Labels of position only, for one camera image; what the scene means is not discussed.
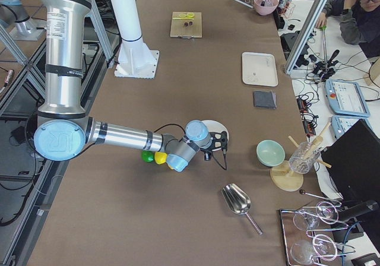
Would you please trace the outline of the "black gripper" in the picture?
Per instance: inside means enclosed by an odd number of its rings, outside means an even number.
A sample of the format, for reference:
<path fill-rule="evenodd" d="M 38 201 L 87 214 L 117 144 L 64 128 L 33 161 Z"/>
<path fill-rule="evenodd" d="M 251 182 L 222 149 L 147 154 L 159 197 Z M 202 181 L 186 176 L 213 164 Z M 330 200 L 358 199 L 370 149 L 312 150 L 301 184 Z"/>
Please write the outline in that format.
<path fill-rule="evenodd" d="M 210 132 L 211 144 L 208 147 L 209 151 L 227 150 L 228 133 L 227 131 Z"/>

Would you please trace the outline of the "second robot arm behind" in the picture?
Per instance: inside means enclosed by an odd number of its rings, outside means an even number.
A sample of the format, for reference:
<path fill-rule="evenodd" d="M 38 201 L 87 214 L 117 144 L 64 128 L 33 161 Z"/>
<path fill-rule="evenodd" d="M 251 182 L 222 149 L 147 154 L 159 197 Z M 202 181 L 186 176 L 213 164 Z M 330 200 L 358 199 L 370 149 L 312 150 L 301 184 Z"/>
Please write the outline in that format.
<path fill-rule="evenodd" d="M 44 32 L 20 0 L 1 0 L 1 26 L 6 29 L 11 25 L 15 25 L 10 31 L 14 40 L 37 41 Z"/>

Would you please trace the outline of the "silver UR robot arm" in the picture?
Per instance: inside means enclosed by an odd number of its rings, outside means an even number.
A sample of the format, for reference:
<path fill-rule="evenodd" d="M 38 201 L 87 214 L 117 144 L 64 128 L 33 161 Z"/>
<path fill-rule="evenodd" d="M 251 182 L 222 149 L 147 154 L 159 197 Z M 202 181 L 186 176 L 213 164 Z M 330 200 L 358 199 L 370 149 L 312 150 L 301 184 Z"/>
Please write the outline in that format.
<path fill-rule="evenodd" d="M 190 121 L 183 137 L 99 122 L 81 106 L 84 19 L 94 0 L 42 0 L 47 9 L 45 102 L 37 112 L 34 146 L 53 161 L 73 159 L 86 144 L 109 144 L 143 150 L 149 161 L 181 172 L 197 152 L 206 160 L 227 151 L 228 131 L 216 121 Z"/>

